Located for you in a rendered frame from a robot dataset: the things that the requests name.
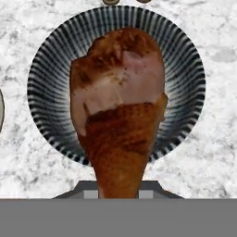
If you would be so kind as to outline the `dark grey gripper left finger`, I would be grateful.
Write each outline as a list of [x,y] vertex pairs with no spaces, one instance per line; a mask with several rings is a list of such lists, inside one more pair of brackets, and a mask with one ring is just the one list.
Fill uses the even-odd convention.
[[73,190],[56,196],[56,199],[97,199],[98,197],[96,181],[79,181]]

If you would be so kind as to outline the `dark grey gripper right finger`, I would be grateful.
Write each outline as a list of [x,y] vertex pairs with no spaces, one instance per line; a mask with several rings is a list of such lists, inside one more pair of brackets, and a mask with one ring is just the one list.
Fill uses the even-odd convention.
[[165,191],[158,181],[142,181],[137,197],[139,199],[181,199],[181,196]]

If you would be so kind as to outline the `brown chicken drumstick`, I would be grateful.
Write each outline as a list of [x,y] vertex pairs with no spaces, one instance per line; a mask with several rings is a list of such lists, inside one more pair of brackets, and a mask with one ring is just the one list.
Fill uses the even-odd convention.
[[157,43],[125,28],[71,62],[70,115],[101,198],[134,198],[164,120],[165,68]]

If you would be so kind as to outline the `black white striped bowl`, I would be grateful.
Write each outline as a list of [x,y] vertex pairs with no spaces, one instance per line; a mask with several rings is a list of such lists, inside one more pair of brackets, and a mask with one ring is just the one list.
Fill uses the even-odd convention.
[[81,12],[53,30],[38,49],[31,63],[27,97],[33,121],[45,140],[85,166],[90,162],[70,119],[70,64],[87,53],[95,38],[125,27],[152,36],[165,64],[168,105],[149,160],[157,161],[182,143],[202,112],[205,69],[195,45],[175,23],[136,6],[101,6]]

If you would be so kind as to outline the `grey plate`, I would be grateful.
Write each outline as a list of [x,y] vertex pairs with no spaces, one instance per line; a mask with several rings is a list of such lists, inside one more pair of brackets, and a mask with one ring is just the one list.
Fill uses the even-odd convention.
[[4,96],[0,89],[0,132],[2,130],[3,122],[4,122],[4,115],[5,115],[5,103],[4,103]]

